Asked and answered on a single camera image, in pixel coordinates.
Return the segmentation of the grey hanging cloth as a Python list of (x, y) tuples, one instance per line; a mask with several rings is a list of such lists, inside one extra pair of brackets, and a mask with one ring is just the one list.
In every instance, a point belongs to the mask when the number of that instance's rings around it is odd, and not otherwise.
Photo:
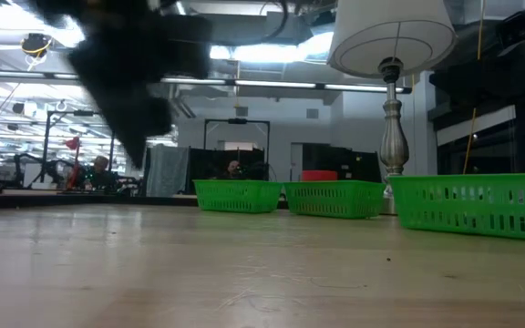
[(189, 148), (156, 145), (149, 151), (148, 197), (166, 198), (186, 189)]

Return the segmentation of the red clamp object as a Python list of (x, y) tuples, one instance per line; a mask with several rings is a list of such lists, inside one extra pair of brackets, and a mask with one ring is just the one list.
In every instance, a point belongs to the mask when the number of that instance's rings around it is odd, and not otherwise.
[(79, 154), (80, 154), (80, 146), (81, 146), (80, 138), (74, 137), (71, 140), (68, 140), (66, 142), (66, 146), (69, 149), (74, 150), (76, 152), (74, 165), (72, 167), (71, 174), (67, 180), (67, 189), (72, 190), (73, 188), (75, 188), (77, 184), (78, 171), (80, 167), (79, 165)]

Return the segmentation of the green plastic basket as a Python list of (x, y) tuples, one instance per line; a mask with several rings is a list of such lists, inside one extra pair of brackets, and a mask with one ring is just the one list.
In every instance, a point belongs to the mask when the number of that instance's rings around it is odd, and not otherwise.
[(195, 179), (202, 210), (268, 213), (277, 209), (283, 184), (263, 180)]
[(361, 180), (285, 182), (290, 212), (299, 215), (365, 219), (379, 214), (385, 184)]
[(525, 240), (525, 173), (398, 176), (402, 227)]

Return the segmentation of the black aluminium table frame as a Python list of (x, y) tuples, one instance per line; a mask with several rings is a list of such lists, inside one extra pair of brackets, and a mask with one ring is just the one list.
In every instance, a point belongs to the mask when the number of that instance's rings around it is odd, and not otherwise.
[(92, 194), (1, 194), (0, 209), (34, 208), (68, 205), (149, 205), (149, 206), (180, 206), (197, 207), (196, 198), (148, 198), (125, 197)]

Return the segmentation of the ceiling strip light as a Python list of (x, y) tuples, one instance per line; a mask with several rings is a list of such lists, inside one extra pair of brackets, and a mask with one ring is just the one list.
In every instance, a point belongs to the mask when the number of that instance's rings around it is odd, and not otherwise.
[(290, 89), (313, 89), (345, 92), (386, 93), (388, 87), (376, 85), (347, 85), (325, 84), (292, 81), (267, 81), (248, 79), (196, 79), (189, 77), (164, 77), (163, 83), (194, 86), (219, 86), (219, 87), (272, 87)]

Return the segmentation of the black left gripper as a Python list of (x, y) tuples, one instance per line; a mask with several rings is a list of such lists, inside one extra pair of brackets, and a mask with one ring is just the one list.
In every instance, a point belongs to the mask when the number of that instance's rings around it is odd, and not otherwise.
[(149, 92), (167, 75), (205, 78), (210, 68), (211, 21), (162, 14), (148, 0), (34, 0), (49, 23), (70, 17), (84, 40), (67, 54), (135, 168), (149, 137), (171, 129), (170, 103)]

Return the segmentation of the person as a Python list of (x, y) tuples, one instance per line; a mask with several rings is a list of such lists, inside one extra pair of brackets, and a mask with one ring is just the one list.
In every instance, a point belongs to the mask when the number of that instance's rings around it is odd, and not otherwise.
[(222, 179), (243, 179), (243, 169), (238, 160), (232, 160), (221, 174)]
[(110, 190), (116, 186), (116, 176), (108, 170), (109, 160), (97, 156), (91, 166), (81, 173), (81, 186), (85, 190)]

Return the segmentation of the white shade silver table lamp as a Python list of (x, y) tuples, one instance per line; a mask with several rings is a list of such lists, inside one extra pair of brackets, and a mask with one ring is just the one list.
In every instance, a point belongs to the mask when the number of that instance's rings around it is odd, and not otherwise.
[(327, 63), (353, 77), (386, 84), (380, 161), (386, 169), (385, 213), (396, 215), (390, 179), (403, 174), (409, 148), (396, 97), (400, 77), (420, 73), (453, 50), (457, 35), (443, 0), (338, 0)]

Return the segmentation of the black stand frame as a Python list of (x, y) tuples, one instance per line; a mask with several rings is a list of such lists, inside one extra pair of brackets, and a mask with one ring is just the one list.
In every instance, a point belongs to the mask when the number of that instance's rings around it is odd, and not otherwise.
[(263, 124), (267, 128), (267, 132), (265, 134), (266, 136), (266, 150), (268, 151), (270, 149), (270, 141), (271, 141), (271, 121), (268, 120), (249, 120), (246, 118), (227, 118), (227, 119), (220, 119), (220, 118), (205, 118), (203, 122), (203, 136), (202, 136), (202, 148), (207, 148), (207, 140), (208, 140), (208, 126), (210, 123), (226, 123), (229, 125), (247, 125), (247, 124)]
[(49, 141), (50, 141), (50, 130), (52, 127), (56, 125), (67, 126), (67, 127), (81, 126), (83, 128), (87, 128), (88, 131), (95, 134), (94, 140), (96, 141), (100, 141), (101, 139), (110, 138), (107, 170), (108, 171), (112, 170), (113, 159), (114, 159), (114, 148), (115, 148), (115, 143), (116, 143), (115, 132), (112, 131), (108, 127), (107, 123), (92, 122), (92, 121), (78, 121), (77, 123), (74, 123), (72, 121), (64, 122), (63, 119), (66, 116), (74, 116), (77, 118), (93, 118), (93, 117), (99, 117), (100, 114), (96, 111), (83, 110), (83, 109), (66, 110), (66, 111), (60, 111), (60, 110), (47, 111), (43, 156), (42, 156), (42, 162), (41, 162), (41, 170), (40, 170), (39, 175), (36, 177), (37, 182), (41, 182), (41, 183), (45, 182), (46, 165), (48, 163), (47, 155), (48, 155), (48, 148), (49, 148)]

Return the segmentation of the black partition panel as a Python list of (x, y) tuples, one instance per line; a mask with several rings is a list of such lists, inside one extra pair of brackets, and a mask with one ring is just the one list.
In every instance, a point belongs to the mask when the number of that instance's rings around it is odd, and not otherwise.
[[(262, 149), (191, 149), (188, 179), (227, 179), (228, 167), (236, 161), (234, 176), (238, 179), (281, 181), (279, 166), (266, 159)], [(287, 166), (286, 181), (300, 181), (305, 170), (329, 170), (339, 180), (381, 182), (378, 154), (337, 148), (325, 144), (294, 143), (283, 161)]]

